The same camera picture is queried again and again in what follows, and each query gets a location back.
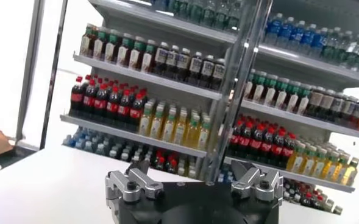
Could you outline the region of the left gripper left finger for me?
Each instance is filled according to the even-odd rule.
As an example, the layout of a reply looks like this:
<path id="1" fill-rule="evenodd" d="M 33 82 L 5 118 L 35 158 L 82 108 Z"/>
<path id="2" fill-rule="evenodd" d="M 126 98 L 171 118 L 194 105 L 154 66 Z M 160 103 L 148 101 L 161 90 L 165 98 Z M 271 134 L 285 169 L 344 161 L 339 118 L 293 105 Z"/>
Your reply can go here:
<path id="1" fill-rule="evenodd" d="M 149 161 L 133 162 L 124 173 L 115 170 L 105 176 L 105 200 L 109 208 L 125 203 L 135 204 L 144 195 L 147 200 L 162 204 L 164 185 L 148 176 Z"/>

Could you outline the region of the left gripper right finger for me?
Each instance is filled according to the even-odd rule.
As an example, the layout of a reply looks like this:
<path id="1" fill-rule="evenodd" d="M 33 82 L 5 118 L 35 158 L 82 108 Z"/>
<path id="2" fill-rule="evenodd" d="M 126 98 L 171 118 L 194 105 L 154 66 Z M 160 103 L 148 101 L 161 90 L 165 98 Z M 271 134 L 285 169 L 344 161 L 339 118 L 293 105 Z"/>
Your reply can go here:
<path id="1" fill-rule="evenodd" d="M 252 163 L 235 160 L 231 161 L 230 166 L 236 178 L 231 183 L 233 198 L 243 200 L 254 196 L 263 202 L 283 201 L 283 176 L 278 170 L 263 172 Z"/>

